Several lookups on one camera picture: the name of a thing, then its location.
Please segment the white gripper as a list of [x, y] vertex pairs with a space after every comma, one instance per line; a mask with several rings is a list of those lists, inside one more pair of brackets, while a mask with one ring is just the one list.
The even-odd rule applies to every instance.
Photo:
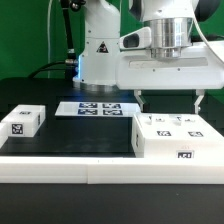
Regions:
[[196, 91], [194, 112], [200, 112], [205, 91], [224, 87], [224, 63], [202, 42], [184, 48], [178, 58], [153, 59], [149, 50], [124, 51], [116, 61], [116, 84], [134, 90], [141, 112], [141, 90]]

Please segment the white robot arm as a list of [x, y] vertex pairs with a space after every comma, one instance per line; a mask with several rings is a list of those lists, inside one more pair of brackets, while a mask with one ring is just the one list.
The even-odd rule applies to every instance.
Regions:
[[85, 47], [73, 78], [89, 91], [132, 90], [146, 112], [144, 91], [204, 92], [224, 88], [224, 41], [206, 37], [199, 23], [221, 0], [106, 0], [84, 6]]

